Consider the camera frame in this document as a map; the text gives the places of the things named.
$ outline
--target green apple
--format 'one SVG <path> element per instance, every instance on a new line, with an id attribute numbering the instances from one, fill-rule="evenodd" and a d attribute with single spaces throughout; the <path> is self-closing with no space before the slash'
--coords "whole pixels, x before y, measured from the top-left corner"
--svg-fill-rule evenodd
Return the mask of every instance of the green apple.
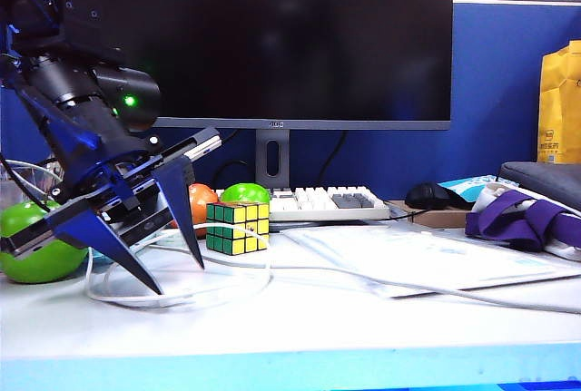
<path id="1" fill-rule="evenodd" d="M 220 196 L 222 202 L 264 202 L 269 203 L 271 196 L 259 184 L 241 182 L 228 187 Z"/>
<path id="2" fill-rule="evenodd" d="M 58 203 L 48 201 L 49 208 Z M 22 202 L 0 212 L 0 235 L 10 237 L 39 221 L 46 213 L 32 202 Z M 28 284 L 50 282 L 68 276 L 83 262 L 87 249 L 77 249 L 56 239 L 24 259 L 0 252 L 0 266 L 11 280 Z"/>

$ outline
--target purple strap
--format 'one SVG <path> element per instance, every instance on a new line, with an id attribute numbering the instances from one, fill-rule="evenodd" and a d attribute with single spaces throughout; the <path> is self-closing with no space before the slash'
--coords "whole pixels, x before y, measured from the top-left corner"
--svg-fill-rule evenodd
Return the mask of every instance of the purple strap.
<path id="1" fill-rule="evenodd" d="M 512 247 L 531 251 L 543 250 L 550 237 L 581 247 L 581 219 L 548 200 L 537 200 L 525 211 L 503 214 L 531 199 L 520 191 L 503 193 L 482 212 L 467 215 L 466 235 L 508 241 Z"/>

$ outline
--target white cable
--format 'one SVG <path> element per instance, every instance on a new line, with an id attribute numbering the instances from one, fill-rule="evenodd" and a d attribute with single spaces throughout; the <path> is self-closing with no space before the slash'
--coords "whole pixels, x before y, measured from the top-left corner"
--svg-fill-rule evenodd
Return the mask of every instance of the white cable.
<path id="1" fill-rule="evenodd" d="M 26 187 L 28 187 L 29 189 L 33 189 L 34 191 L 36 191 L 37 193 L 42 194 L 43 196 L 48 196 L 48 193 L 44 190 L 39 189 L 38 187 L 36 187 L 32 182 L 30 182 L 28 179 L 26 179 L 25 177 L 23 177 L 20 173 L 18 173 L 17 171 L 13 171 L 14 175 L 16 178 L 18 178 L 22 183 L 26 184 Z"/>
<path id="2" fill-rule="evenodd" d="M 227 225 L 224 223 L 203 223 L 200 225 L 195 225 L 195 229 L 198 228 L 206 228 L 206 227 L 211 227 L 211 226 L 222 226 L 222 227 L 226 227 L 226 228 L 234 228 L 237 229 L 237 227 L 231 226 L 231 225 Z M 259 237 L 257 234 L 255 234 L 254 232 L 251 231 L 246 231 L 246 233 L 254 236 L 254 237 Z M 167 237 L 170 237 L 172 235 L 175 235 L 174 233 L 166 233 L 163 234 L 160 237 L 154 238 L 149 240 L 151 243 L 153 244 L 157 241 L 159 241 L 160 239 L 164 239 Z M 167 250 L 172 250 L 172 251 L 182 251 L 185 253 L 189 253 L 189 251 L 187 249 L 180 249 L 180 248 L 174 248 L 174 247 L 169 247 L 169 246 L 159 246 L 159 245 L 155 245 L 152 246 L 154 249 L 167 249 Z M 484 302 L 484 303 L 489 303 L 492 305 L 498 305 L 501 307 L 507 307 L 507 308 L 520 308 L 520 309 L 533 309 L 533 310 L 539 310 L 539 311 L 548 311 L 548 312 L 559 312 L 559 313 L 567 313 L 567 314 L 581 314 L 581 308 L 576 308 L 576 307 L 564 307 L 564 306 L 560 306 L 560 305 L 552 305 L 552 304 L 544 304 L 544 303 L 526 303 L 526 302 L 518 302 L 518 301 L 513 301 L 513 300 L 504 300 L 501 298 L 491 298 L 488 296 L 482 296 L 479 294 L 473 294 L 471 292 L 468 291 L 464 291 L 464 290 L 460 290 L 460 289 L 454 289 L 454 288 L 442 288 L 442 287 L 435 287 L 435 286 L 431 286 L 431 285 L 423 285 L 423 284 L 416 284 L 416 283 L 411 283 L 411 282 L 402 282 L 402 281 L 397 281 L 397 280 L 389 280 L 389 279 L 383 279 L 383 278 L 376 278 L 373 277 L 371 275 L 367 275 L 365 273 L 361 273 L 355 270 L 350 270 L 350 269 L 342 269 L 339 267 L 325 267 L 325 266 L 286 266 L 286 265 L 276 265 L 276 264 L 272 264 L 270 261 L 266 262 L 266 263 L 251 263 L 251 262 L 233 262 L 233 261 L 228 261 L 228 260 L 224 260 L 224 259 L 216 259 L 214 257 L 208 257 L 205 255 L 202 255 L 204 259 L 206 259 L 207 261 L 213 262 L 215 264 L 221 264 L 224 266 L 230 266 L 230 267 L 238 267 L 238 268 L 243 268 L 243 269 L 267 269 L 268 273 L 269 273 L 269 281 L 271 278 L 271 271 L 272 270 L 285 270 L 285 269 L 293 269 L 293 270 L 300 270 L 300 269 L 304 269 L 304 270 L 322 270 L 322 271 L 333 271 L 333 272 L 338 272 L 338 273 L 343 273 L 343 274 L 347 274 L 347 275 L 351 275 L 351 276 L 356 276 L 358 278 L 363 278 L 363 279 L 367 279 L 370 280 L 372 282 L 376 282 L 382 285 L 391 285 L 394 287 L 403 287 L 403 288 L 412 288 L 412 289 L 422 289 L 422 290 L 426 290 L 428 292 L 433 292 L 433 293 L 438 293 L 438 294 L 442 294 L 442 295 L 450 295 L 450 296 L 456 296 L 456 297 L 461 297 L 461 298 L 469 298 L 471 300 L 476 300 L 479 302 Z M 101 300 L 101 301 L 110 301 L 110 302 L 114 302 L 114 303 L 119 303 L 119 302 L 124 302 L 127 301 L 129 297 L 99 297 L 96 298 L 93 295 L 90 295 L 91 298 L 95 298 L 97 300 Z M 185 298 L 184 295 L 173 295 L 174 298 Z M 135 301 L 140 301 L 140 299 L 144 299 L 145 297 L 134 297 Z M 148 301 L 151 301 L 152 299 L 159 299 L 161 298 L 161 296 L 150 296 L 148 297 Z"/>
<path id="3" fill-rule="evenodd" d="M 256 232 L 251 231 L 251 230 L 246 230 L 245 228 L 241 228 L 241 227 L 238 227 L 235 225 L 230 225 L 228 223 L 201 223 L 198 225 L 194 225 L 193 227 L 195 230 L 200 229 L 200 228 L 209 228 L 209 227 L 221 227 L 221 228 L 229 228 L 229 229 L 233 229 L 233 230 L 239 230 L 239 231 L 246 233 L 249 236 L 255 237 L 256 239 L 258 239 L 258 241 L 261 241 L 262 243 L 265 244 L 266 250 L 269 250 L 269 242 L 265 238 L 258 235 Z M 153 246 L 153 244 L 155 242 L 160 241 L 161 239 L 176 235 L 177 233 L 179 233 L 178 230 L 176 230 L 176 232 L 162 234 L 162 235 L 155 237 L 153 239 L 148 239 L 146 241 L 138 243 L 136 245 L 135 253 L 149 247 L 152 249 L 167 249 L 167 250 L 171 250 L 171 251 L 177 251 L 177 252 L 181 252 L 181 253 L 190 254 L 190 251 L 187 249 L 154 247 Z M 113 263 L 111 266 L 109 266 L 109 268 L 105 272 L 105 275 L 103 277 L 103 285 L 104 285 L 104 289 L 106 292 L 109 292 L 108 283 L 109 283 L 111 273 L 118 266 L 119 266 L 119 264 Z M 264 264 L 261 264 L 261 269 L 265 269 L 265 278 L 261 282 L 261 286 L 260 286 L 260 289 L 264 289 L 264 287 L 266 287 L 271 281 L 271 261 L 268 259 Z M 183 304 L 188 299 L 189 299 L 188 303 L 191 303 L 191 302 L 195 301 L 195 299 L 192 300 L 192 298 L 194 298 L 195 296 L 201 295 L 203 293 L 213 292 L 213 291 L 216 291 L 219 289 L 233 287 L 232 285 L 229 285 L 229 286 L 222 286 L 222 287 L 218 287 L 218 288 L 212 288 L 212 289 L 208 289 L 208 290 L 186 290 L 184 292 L 175 293 L 175 294 L 161 294 L 161 295 L 155 295 L 155 296 L 148 296 L 148 295 L 145 295 L 145 296 L 112 296 L 112 295 L 103 296 L 103 295 L 99 295 L 99 294 L 93 292 L 92 273 L 93 273 L 93 251 L 89 249 L 89 260 L 88 260 L 88 264 L 87 264 L 87 270 L 85 273 L 84 292 L 86 293 L 86 295 L 89 298 L 92 298 L 94 300 L 99 300 L 102 302 L 109 302 L 109 303 L 116 303 L 116 304 L 127 306 L 127 307 L 138 307 L 138 308 L 173 307 L 173 306 L 178 306 L 178 305 Z"/>
<path id="4" fill-rule="evenodd" d="M 36 164 L 32 164 L 31 162 L 26 162 L 26 161 L 19 161 L 19 160 L 6 160 L 6 161 L 8 161 L 9 164 L 13 164 L 14 166 L 28 167 L 28 168 L 34 169 L 36 171 L 42 171 L 42 172 L 46 173 L 47 175 L 53 177 L 55 180 L 61 181 L 61 178 L 56 173 L 46 169 L 45 167 L 37 166 Z"/>

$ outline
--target monitor stand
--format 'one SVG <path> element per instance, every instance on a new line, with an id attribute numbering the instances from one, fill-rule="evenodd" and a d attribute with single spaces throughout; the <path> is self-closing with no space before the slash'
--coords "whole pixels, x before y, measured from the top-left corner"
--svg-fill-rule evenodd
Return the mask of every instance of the monitor stand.
<path id="1" fill-rule="evenodd" d="M 290 181 L 290 131 L 256 130 L 256 182 L 266 189 L 284 189 Z"/>

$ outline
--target robotic arm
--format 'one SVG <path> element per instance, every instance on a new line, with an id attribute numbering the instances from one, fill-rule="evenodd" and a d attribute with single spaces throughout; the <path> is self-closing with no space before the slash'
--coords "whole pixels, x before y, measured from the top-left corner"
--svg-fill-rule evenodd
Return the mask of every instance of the robotic arm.
<path id="1" fill-rule="evenodd" d="M 92 247 L 158 294 L 130 246 L 175 219 L 203 267 L 188 200 L 192 161 L 220 146 L 214 129 L 160 152 L 141 139 L 160 92 L 146 73 L 123 68 L 101 41 L 99 0 L 0 0 L 18 58 L 0 57 L 3 86 L 16 92 L 64 170 L 51 191 L 62 204 L 8 238 L 2 251 L 24 258 L 54 238 Z"/>

